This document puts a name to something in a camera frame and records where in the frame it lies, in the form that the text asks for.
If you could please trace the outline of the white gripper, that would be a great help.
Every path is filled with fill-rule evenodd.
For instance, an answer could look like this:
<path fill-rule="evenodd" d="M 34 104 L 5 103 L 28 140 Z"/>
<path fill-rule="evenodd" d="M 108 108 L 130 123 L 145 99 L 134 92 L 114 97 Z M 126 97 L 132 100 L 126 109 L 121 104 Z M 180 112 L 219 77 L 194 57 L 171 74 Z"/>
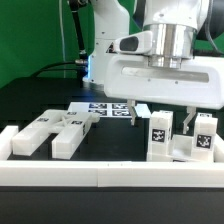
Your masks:
<path fill-rule="evenodd" d="M 186 134 L 196 108 L 219 110 L 224 106 L 224 59 L 195 57 L 174 69 L 151 67 L 144 56 L 115 55 L 107 68 L 104 92 L 108 97 L 128 99 L 132 126 L 136 101 L 188 106 L 183 121 Z"/>

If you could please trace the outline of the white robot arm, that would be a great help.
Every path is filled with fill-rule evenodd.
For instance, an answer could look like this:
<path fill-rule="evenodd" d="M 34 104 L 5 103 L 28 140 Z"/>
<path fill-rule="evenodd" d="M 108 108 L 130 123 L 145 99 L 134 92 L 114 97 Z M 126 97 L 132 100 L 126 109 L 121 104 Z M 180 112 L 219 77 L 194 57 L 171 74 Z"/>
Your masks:
<path fill-rule="evenodd" d="M 224 0 L 68 0 L 78 31 L 84 85 L 126 99 L 198 108 L 224 107 L 224 52 L 196 50 L 224 33 Z"/>

